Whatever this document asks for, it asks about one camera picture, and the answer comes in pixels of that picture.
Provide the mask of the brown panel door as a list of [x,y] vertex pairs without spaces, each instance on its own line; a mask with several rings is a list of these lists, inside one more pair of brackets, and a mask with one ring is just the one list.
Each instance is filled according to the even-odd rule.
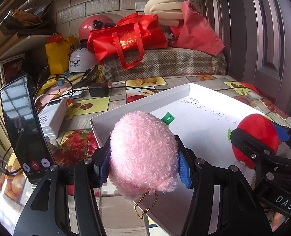
[[227,74],[291,116],[291,0],[202,0],[224,43]]

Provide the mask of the cream foam roll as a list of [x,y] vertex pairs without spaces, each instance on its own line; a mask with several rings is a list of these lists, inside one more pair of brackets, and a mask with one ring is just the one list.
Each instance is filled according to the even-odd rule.
[[156,14],[163,26],[178,27],[182,16],[182,3],[178,0],[149,0],[145,7],[145,14]]

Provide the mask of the white power bank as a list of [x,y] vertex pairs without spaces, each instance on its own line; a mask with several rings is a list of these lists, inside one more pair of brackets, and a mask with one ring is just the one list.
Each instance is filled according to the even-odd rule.
[[66,98],[51,100],[39,113],[39,121],[44,136],[57,138],[62,121],[67,112]]

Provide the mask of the yellow shopping bag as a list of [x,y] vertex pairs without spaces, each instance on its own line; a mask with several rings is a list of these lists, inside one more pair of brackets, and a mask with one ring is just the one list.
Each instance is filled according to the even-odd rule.
[[64,37],[55,33],[50,36],[45,45],[50,73],[61,75],[69,68],[71,53],[78,48],[77,40],[73,35]]

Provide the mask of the plaid covered bench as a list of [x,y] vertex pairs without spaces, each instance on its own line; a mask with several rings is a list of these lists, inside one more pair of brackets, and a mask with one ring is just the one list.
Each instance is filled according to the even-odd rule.
[[132,69],[123,69],[116,56],[105,59],[102,73],[108,82],[201,74],[224,75],[226,60],[223,53],[212,56],[180,48],[146,50],[143,60]]

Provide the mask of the red tomato plush toy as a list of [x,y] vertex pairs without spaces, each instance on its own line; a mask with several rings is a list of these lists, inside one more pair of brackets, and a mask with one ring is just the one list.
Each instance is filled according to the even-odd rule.
[[272,121],[265,118],[260,114],[251,114],[245,117],[237,126],[235,130],[231,132],[230,140],[232,143],[232,150],[235,158],[242,162],[246,167],[250,169],[255,168],[255,162],[242,153],[243,139],[241,133],[237,133],[237,130],[243,131],[250,135],[252,138],[263,143],[268,149],[277,153],[279,147],[279,138],[276,129],[274,128]]

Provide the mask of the black power adapter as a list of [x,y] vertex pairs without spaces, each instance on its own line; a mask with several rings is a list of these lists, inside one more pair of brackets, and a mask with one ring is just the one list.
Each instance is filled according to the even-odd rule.
[[91,97],[104,98],[109,94],[109,85],[105,83],[93,83],[88,88]]

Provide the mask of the white shallow cardboard box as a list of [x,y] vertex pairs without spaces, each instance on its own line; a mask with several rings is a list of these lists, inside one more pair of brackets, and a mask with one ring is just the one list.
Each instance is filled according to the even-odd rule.
[[[171,114],[174,119],[169,128],[180,137],[186,148],[217,167],[241,165],[248,183],[255,182],[254,169],[246,168],[235,158],[228,132],[236,129],[250,114],[260,114],[269,119],[258,109],[212,89],[185,84],[91,118],[90,124],[98,144],[103,146],[116,122],[133,111],[148,112],[159,119]],[[175,191],[160,194],[163,200],[158,201],[158,208],[150,211],[150,218],[168,234],[181,235],[192,193],[193,190],[179,181]]]

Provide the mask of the white helmet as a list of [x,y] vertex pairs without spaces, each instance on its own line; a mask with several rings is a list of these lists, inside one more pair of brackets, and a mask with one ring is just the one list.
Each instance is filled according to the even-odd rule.
[[70,55],[69,72],[85,73],[87,70],[98,65],[95,54],[87,48],[78,48]]

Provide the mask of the red helmet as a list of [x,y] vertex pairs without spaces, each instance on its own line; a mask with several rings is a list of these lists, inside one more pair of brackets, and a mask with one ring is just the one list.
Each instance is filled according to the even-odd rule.
[[115,22],[103,14],[89,16],[79,28],[79,40],[87,40],[91,31],[95,29],[115,26]]

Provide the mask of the black smartphone on stand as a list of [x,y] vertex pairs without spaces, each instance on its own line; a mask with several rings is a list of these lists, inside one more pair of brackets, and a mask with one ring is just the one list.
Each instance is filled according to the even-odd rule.
[[31,184],[56,164],[43,134],[32,93],[32,79],[21,76],[0,89],[5,127],[16,158]]

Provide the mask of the pink fluffy plush ball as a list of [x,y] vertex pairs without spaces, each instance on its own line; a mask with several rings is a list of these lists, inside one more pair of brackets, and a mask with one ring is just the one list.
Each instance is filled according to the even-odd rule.
[[176,189],[178,145],[156,116],[142,111],[125,114],[111,132],[110,147],[109,178],[124,197]]

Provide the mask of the red crumpled nonwoven bag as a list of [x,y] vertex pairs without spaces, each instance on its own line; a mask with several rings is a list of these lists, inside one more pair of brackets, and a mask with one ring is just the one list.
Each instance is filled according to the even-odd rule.
[[182,3],[181,11],[183,20],[178,27],[170,27],[173,35],[170,45],[197,50],[212,56],[219,55],[225,46],[207,19],[197,12],[189,0]]

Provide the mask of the red tote bag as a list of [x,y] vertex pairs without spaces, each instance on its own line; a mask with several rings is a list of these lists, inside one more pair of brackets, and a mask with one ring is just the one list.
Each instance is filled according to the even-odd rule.
[[[122,18],[116,26],[94,29],[89,33],[87,49],[95,54],[102,65],[116,55],[123,69],[131,69],[142,61],[145,50],[166,49],[168,43],[156,14],[137,12]],[[124,52],[137,51],[139,57],[128,63]]]

